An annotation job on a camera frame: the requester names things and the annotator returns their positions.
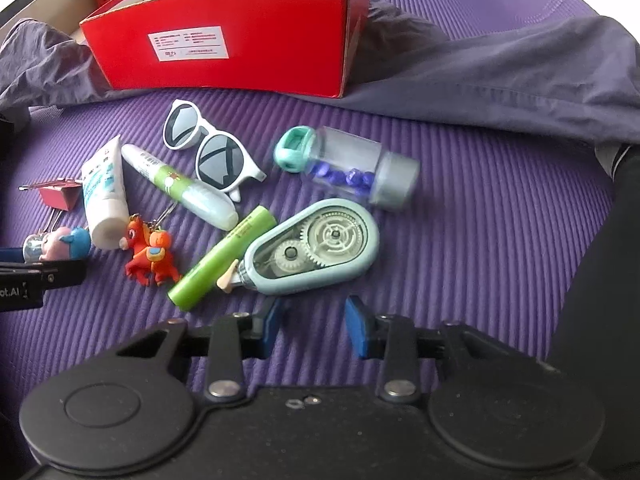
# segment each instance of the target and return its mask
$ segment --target purple bead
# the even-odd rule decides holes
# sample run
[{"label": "purple bead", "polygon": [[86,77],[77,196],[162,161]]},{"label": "purple bead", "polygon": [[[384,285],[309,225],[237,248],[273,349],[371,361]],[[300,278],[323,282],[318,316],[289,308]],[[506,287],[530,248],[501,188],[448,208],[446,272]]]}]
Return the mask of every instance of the purple bead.
[{"label": "purple bead", "polygon": [[347,177],[343,171],[333,170],[326,176],[326,180],[329,184],[334,186],[344,186],[347,183]]},{"label": "purple bead", "polygon": [[311,173],[320,178],[327,176],[331,171],[331,165],[328,162],[316,162],[312,168]]},{"label": "purple bead", "polygon": [[346,175],[347,184],[351,187],[358,187],[362,185],[362,172],[353,168],[349,170]]},{"label": "purple bead", "polygon": [[368,187],[358,186],[353,188],[357,196],[369,196],[371,190]]},{"label": "purple bead", "polygon": [[373,186],[373,181],[376,179],[376,174],[372,171],[365,171],[362,174],[362,185],[364,187],[371,188]]}]

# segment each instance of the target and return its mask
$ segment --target white squeeze tube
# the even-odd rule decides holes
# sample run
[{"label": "white squeeze tube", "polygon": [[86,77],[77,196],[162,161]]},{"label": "white squeeze tube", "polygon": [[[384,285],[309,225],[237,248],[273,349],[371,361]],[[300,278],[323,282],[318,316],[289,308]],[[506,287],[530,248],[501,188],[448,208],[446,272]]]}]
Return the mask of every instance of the white squeeze tube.
[{"label": "white squeeze tube", "polygon": [[84,212],[91,242],[117,249],[127,232],[129,207],[124,193],[120,136],[113,137],[82,165]]},{"label": "white squeeze tube", "polygon": [[191,180],[133,144],[122,147],[122,158],[158,189],[205,222],[223,231],[231,231],[238,224],[234,203],[215,187],[199,180]]}]

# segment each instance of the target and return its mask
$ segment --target purple mat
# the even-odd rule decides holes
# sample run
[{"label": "purple mat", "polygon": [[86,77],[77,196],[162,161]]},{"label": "purple mat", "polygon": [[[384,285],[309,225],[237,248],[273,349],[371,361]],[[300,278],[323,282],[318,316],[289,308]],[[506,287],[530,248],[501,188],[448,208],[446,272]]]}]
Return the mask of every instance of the purple mat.
[{"label": "purple mat", "polygon": [[[506,30],[593,12],[581,0],[391,0],[437,22],[452,37]],[[77,176],[85,159],[121,134],[188,174],[196,150],[169,152],[161,127],[174,98],[192,100],[215,126],[242,140],[268,174],[242,187],[241,214],[258,203],[285,219],[322,198],[300,177],[274,168],[276,139],[296,124],[327,124],[419,158],[414,202],[401,215],[376,211],[382,250],[372,269],[351,283],[293,298],[273,358],[249,363],[251,384],[371,383],[377,367],[354,359],[343,327],[345,297],[359,294],[376,312],[411,316],[419,326],[462,319],[530,354],[543,356],[562,298],[582,254],[610,206],[610,184],[590,152],[551,139],[474,128],[394,120],[248,91],[165,90],[120,102],[34,113],[33,127],[10,154],[3,182],[1,239],[19,245],[43,225],[47,211],[20,184]],[[154,218],[167,197],[126,167],[131,212]],[[65,224],[83,224],[81,210]],[[221,233],[178,208],[165,227],[184,272]],[[167,286],[126,280],[129,255],[94,251],[85,283],[57,290],[41,310],[0,315],[0,392],[15,416],[24,395],[52,374],[161,319],[178,316]],[[259,295],[209,294],[187,318],[254,308]],[[194,367],[202,387],[204,369]],[[423,387],[433,381],[424,369]]]}]

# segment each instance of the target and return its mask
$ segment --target gray lid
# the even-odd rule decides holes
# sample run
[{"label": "gray lid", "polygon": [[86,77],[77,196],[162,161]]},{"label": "gray lid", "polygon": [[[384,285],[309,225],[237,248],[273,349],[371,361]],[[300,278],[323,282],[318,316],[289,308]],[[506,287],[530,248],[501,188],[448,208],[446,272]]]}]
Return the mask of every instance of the gray lid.
[{"label": "gray lid", "polygon": [[376,168],[369,203],[388,211],[402,209],[414,192],[419,173],[417,160],[386,152]]}]

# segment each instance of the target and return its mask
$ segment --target black pants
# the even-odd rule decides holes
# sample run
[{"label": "black pants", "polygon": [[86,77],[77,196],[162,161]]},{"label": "black pants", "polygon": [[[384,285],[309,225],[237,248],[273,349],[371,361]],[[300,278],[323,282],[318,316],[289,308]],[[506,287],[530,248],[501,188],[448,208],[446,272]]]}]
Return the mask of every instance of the black pants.
[{"label": "black pants", "polygon": [[640,478],[640,150],[625,157],[609,217],[566,295],[547,361],[603,402],[606,425],[591,466]]}]

